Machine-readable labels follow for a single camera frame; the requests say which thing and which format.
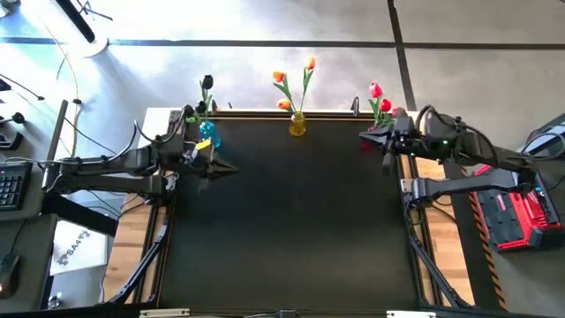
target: black tabletop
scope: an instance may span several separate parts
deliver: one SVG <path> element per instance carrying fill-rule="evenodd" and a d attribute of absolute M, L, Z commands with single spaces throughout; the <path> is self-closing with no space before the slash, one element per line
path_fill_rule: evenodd
<path fill-rule="evenodd" d="M 161 307 L 413 309 L 417 296 L 396 174 L 362 155 L 370 123 L 217 123 L 241 172 L 200 193 L 181 178 Z"/>
<path fill-rule="evenodd" d="M 22 225 L 18 238 L 16 234 Z M 20 256 L 19 287 L 8 299 L 0 299 L 0 313 L 39 310 L 53 251 L 57 216 L 0 222 L 0 257 L 10 252 Z"/>

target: vase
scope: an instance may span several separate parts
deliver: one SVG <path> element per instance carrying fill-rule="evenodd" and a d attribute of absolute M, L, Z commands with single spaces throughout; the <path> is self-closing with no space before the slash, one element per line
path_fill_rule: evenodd
<path fill-rule="evenodd" d="M 202 138 L 204 139 L 212 139 L 212 144 L 215 148 L 219 148 L 222 145 L 222 139 L 220 138 L 220 134 L 215 129 L 214 123 L 209 120 L 206 120 L 200 124 L 200 133 L 202 134 Z"/>
<path fill-rule="evenodd" d="M 295 137 L 300 137 L 306 133 L 306 117 L 304 113 L 297 112 L 292 114 L 289 132 Z"/>

